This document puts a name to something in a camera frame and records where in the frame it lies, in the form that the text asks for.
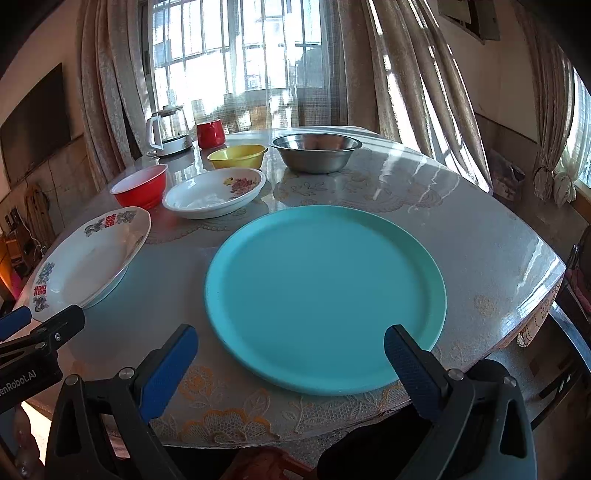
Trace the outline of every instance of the television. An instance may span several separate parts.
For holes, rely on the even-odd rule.
[[[0,147],[10,186],[16,186],[70,140],[60,63],[33,87],[0,127]]]

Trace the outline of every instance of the stainless steel bowl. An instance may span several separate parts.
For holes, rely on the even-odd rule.
[[[341,170],[352,153],[363,144],[351,137],[335,134],[295,134],[271,142],[292,170],[331,173]]]

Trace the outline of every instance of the white plate with floral pattern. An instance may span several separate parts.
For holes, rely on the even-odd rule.
[[[82,225],[47,257],[33,281],[29,309],[39,322],[70,305],[90,308],[121,281],[152,222],[139,207],[113,210]]]
[[[220,217],[253,201],[265,182],[265,174],[254,168],[220,168],[174,186],[162,204],[185,218]]]

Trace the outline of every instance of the yellow bowl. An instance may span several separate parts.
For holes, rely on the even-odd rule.
[[[238,145],[210,153],[207,159],[218,168],[261,168],[262,158],[269,150],[263,145]]]

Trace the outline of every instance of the dining table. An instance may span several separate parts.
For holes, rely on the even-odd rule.
[[[111,378],[123,367],[137,367],[180,324],[194,326],[198,353],[164,414],[151,421],[165,445],[247,447],[304,439],[375,420],[410,402],[399,381],[338,397],[286,390],[263,380],[226,350],[204,307],[204,279],[220,246],[263,215],[303,205],[338,205],[379,215],[414,236],[435,260],[445,283],[447,313],[433,348],[445,368],[466,371],[514,339],[526,345],[556,296],[564,263],[526,223],[490,192],[399,143],[357,127],[311,127],[229,134],[226,145],[268,145],[298,132],[347,135],[363,146],[343,170],[317,175],[291,171],[279,152],[269,148],[261,167],[267,181],[260,194],[218,218],[190,220],[162,205],[151,209],[150,234],[125,276],[104,300],[84,311],[85,328],[59,350],[64,377],[76,373],[87,381]],[[119,208],[109,188],[121,178],[166,163],[169,189],[212,170],[210,152],[195,143],[172,157],[140,158],[83,208],[48,254],[78,227]],[[274,265],[266,273],[268,284],[281,277],[282,259],[276,258]],[[35,274],[15,308],[29,304]],[[281,319],[282,309],[266,310],[265,291],[261,284],[259,296],[243,307]],[[352,283],[345,296],[355,291]],[[391,316],[396,323],[396,304]],[[360,329],[366,321],[359,319]],[[15,337],[37,325],[33,321]],[[306,334],[313,337],[314,331]],[[355,355],[355,345],[350,354]],[[60,387],[56,384],[29,402],[51,417]]]

